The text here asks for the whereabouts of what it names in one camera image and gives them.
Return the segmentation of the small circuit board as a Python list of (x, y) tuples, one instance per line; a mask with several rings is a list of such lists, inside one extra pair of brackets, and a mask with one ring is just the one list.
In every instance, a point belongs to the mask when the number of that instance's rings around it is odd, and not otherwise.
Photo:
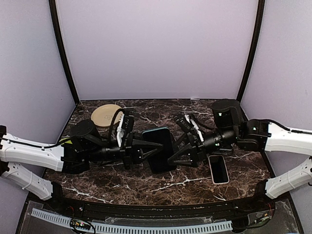
[(75, 228), (75, 229), (80, 228), (80, 229), (90, 230), (91, 225), (85, 221), (72, 218), (70, 220), (70, 227)]

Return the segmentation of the yellow green bowl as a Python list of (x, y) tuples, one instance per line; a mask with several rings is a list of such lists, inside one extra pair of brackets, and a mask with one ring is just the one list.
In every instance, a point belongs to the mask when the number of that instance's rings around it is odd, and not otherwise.
[(60, 145), (72, 144), (72, 141), (69, 137), (63, 138), (59, 141)]

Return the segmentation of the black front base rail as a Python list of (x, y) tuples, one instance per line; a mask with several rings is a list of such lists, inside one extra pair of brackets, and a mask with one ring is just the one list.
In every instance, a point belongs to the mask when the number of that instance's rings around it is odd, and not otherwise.
[(274, 208), (276, 207), (276, 202), (286, 199), (288, 195), (289, 193), (286, 193), (274, 200), (268, 198), (259, 198), (256, 200), (252, 196), (196, 205), (133, 206), (105, 204), (66, 197), (43, 201), (37, 196), (29, 194), (26, 203), (29, 204), (31, 201), (36, 202), (48, 211), (87, 220), (105, 220), (109, 217), (129, 219), (183, 219), (207, 216), (211, 216), (214, 219), (240, 219), (253, 212), (268, 210), (269, 205), (272, 205)]

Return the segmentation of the right black frame post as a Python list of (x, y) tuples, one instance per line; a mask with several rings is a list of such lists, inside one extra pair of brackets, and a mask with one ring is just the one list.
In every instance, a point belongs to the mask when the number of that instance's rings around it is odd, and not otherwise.
[(240, 84), (240, 87), (236, 96), (236, 100), (238, 100), (239, 102), (243, 100), (246, 87), (248, 84), (248, 80), (250, 77), (250, 73), (252, 70), (254, 57), (256, 54), (257, 46), (258, 46), (258, 40), (260, 36), (263, 16), (264, 16), (264, 8), (265, 8), (265, 0), (259, 0), (258, 5), (257, 5), (253, 36), (252, 36), (251, 45), (250, 45), (250, 49), (249, 49), (249, 53), (248, 53), (248, 57), (246, 61), (246, 66), (245, 66), (241, 84)]

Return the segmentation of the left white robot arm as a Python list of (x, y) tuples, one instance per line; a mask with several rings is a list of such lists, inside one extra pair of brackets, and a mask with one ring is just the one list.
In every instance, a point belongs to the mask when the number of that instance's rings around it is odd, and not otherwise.
[(132, 127), (125, 129), (117, 141), (101, 137), (95, 124), (82, 120), (70, 130), (69, 138), (54, 145), (20, 139), (0, 128), (0, 176), (22, 189), (31, 192), (41, 200), (49, 200), (57, 212), (69, 208), (63, 198), (62, 186), (45, 180), (29, 171), (22, 164), (36, 165), (65, 174), (81, 174), (90, 169), (90, 162), (122, 161), (124, 168), (161, 152), (162, 144), (148, 142), (134, 137)]

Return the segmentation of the beige round plate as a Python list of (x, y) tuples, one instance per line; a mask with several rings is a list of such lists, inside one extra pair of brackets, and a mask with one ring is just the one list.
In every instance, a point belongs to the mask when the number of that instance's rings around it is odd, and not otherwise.
[(115, 112), (119, 109), (121, 107), (116, 104), (102, 105), (92, 112), (91, 120), (98, 127), (109, 127)]

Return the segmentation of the dark smartphone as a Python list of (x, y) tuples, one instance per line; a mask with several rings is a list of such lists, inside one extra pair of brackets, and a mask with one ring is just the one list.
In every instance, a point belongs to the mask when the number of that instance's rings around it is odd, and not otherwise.
[(156, 151), (147, 159), (153, 174), (166, 173), (176, 169), (175, 165), (168, 163), (168, 159), (174, 154), (171, 133), (168, 127), (145, 130), (142, 132), (141, 137), (144, 141), (161, 145), (155, 148)]

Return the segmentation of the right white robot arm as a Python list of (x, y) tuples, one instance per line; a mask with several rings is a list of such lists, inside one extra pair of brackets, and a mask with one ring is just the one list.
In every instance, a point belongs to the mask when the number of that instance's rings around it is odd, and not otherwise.
[(192, 117), (181, 114), (175, 117), (176, 124), (184, 132), (176, 145), (181, 142), (185, 145), (168, 158), (169, 165), (197, 167), (199, 162), (208, 161), (208, 154), (231, 144), (246, 151), (307, 155), (299, 166), (257, 184), (254, 197), (249, 200), (249, 208), (254, 212), (266, 206), (268, 198), (275, 199), (312, 179), (311, 131), (289, 128), (270, 119), (244, 120), (240, 103), (235, 99), (217, 100), (211, 109), (216, 128), (205, 135)]

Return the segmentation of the left black frame post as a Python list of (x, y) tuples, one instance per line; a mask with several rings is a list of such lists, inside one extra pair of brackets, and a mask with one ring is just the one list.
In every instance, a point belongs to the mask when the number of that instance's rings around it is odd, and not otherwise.
[(58, 53), (60, 56), (61, 64), (63, 66), (63, 70), (65, 73), (65, 77), (67, 80), (67, 84), (69, 86), (73, 101), (75, 105), (78, 105), (80, 103), (78, 93), (74, 84), (73, 76), (71, 74), (69, 62), (67, 59), (65, 46), (62, 38), (61, 28), (60, 28), (60, 22), (59, 22), (59, 16), (58, 16), (58, 10), (57, 10), (57, 1), (56, 0), (49, 0), (49, 9), (50, 9), (50, 15), (52, 20), (52, 25), (54, 29), (54, 34), (56, 38), (56, 43), (58, 47)]

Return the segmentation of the black frame post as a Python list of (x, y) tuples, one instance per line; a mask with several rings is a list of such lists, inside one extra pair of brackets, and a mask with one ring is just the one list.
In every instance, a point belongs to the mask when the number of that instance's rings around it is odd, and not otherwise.
[(248, 84), (248, 80), (250, 77), (250, 73), (252, 70), (254, 57), (256, 54), (257, 46), (258, 46), (258, 40), (260, 36), (263, 16), (264, 16), (264, 8), (265, 8), (265, 0), (259, 0), (258, 5), (257, 5), (253, 36), (252, 36), (251, 45), (250, 45), (250, 49), (249, 49), (249, 53), (248, 53), (248, 57), (246, 61), (246, 66), (245, 66), (241, 84), (240, 84), (240, 87), (236, 96), (236, 100), (238, 100), (239, 102), (243, 100), (246, 87)]
[(56, 0), (49, 0), (49, 9), (50, 9), (50, 15), (52, 20), (52, 25), (54, 29), (54, 34), (56, 38), (56, 43), (58, 47), (58, 53), (60, 56), (61, 64), (63, 66), (63, 70), (65, 73), (65, 77), (67, 80), (67, 84), (69, 86), (73, 101), (75, 105), (78, 105), (80, 103), (78, 93), (74, 84), (73, 76), (71, 74), (69, 62), (67, 59), (65, 46), (62, 38), (61, 28), (60, 28), (60, 22), (59, 22), (59, 16), (58, 16), (58, 10), (57, 10), (57, 1)]

